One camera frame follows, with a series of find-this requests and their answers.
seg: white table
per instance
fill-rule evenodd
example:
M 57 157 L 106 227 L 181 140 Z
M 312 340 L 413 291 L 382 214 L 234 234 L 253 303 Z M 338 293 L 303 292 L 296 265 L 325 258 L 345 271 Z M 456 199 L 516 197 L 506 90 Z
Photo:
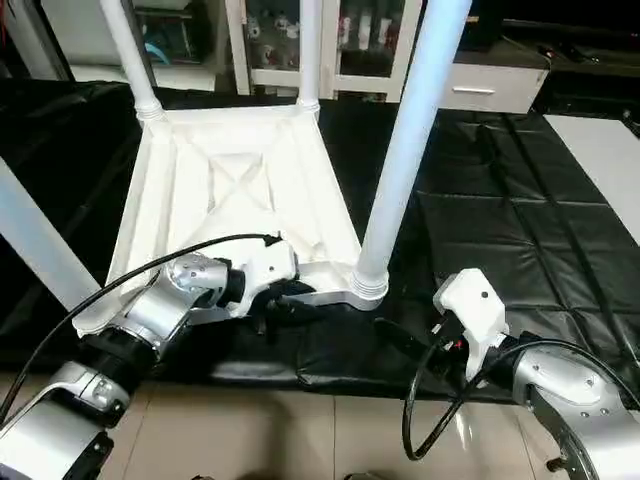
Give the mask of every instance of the white table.
M 640 245 L 640 140 L 619 120 L 545 118 Z

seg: black mat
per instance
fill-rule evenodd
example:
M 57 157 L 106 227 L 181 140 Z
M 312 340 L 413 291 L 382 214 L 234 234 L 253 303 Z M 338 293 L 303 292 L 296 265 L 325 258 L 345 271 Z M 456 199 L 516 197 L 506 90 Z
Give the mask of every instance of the black mat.
M 273 103 L 159 90 L 165 108 Z M 323 102 L 320 129 L 360 237 L 397 106 Z M 0 83 L 0 155 L 74 251 L 104 280 L 140 131 L 118 84 Z M 0 366 L 15 368 L 63 311 L 6 244 L 12 283 L 0 305 Z M 376 335 L 372 318 L 417 336 L 437 319 L 431 296 L 450 273 L 483 269 L 523 330 L 582 344 L 640 384 L 640 250 L 562 141 L 537 115 L 441 112 L 377 312 L 325 309 L 325 320 L 269 330 L 256 322 L 194 328 L 157 375 L 181 382 L 404 396 L 414 364 Z M 71 328 L 41 357 L 75 351 Z M 449 389 L 427 379 L 425 397 Z M 508 401 L 487 388 L 478 400 Z

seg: cabinet drawer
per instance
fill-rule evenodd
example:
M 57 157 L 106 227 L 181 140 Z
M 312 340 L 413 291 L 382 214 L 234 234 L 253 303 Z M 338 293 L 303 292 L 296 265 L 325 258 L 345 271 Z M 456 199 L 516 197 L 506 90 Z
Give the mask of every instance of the cabinet drawer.
M 441 108 L 527 113 L 546 76 L 535 68 L 456 63 Z

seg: tile floor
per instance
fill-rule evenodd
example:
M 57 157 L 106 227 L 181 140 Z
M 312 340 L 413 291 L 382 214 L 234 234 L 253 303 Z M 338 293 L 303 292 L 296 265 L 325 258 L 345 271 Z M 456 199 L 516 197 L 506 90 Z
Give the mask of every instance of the tile floor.
M 10 377 L 0 377 L 4 395 Z M 21 399 L 45 378 L 28 381 Z M 515 406 L 463 407 L 430 455 L 410 462 L 398 400 L 148 383 L 118 427 L 103 480 L 341 480 L 369 471 L 389 480 L 565 480 L 544 462 L 558 454 L 546 431 Z M 420 402 L 415 435 L 444 412 Z

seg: white pole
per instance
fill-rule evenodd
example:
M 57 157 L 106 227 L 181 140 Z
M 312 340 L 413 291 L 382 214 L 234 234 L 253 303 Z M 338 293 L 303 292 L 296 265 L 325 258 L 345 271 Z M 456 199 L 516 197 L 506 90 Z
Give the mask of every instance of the white pole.
M 151 88 L 151 82 L 121 0 L 100 0 L 100 5 L 129 79 L 138 118 L 153 120 L 162 117 L 162 105 Z
M 0 233 L 67 310 L 100 288 L 1 157 Z
M 320 80 L 322 0 L 300 0 L 300 89 L 298 104 L 317 112 Z
M 353 292 L 372 308 L 388 290 L 387 266 L 444 93 L 472 0 L 429 0 L 391 135 Z

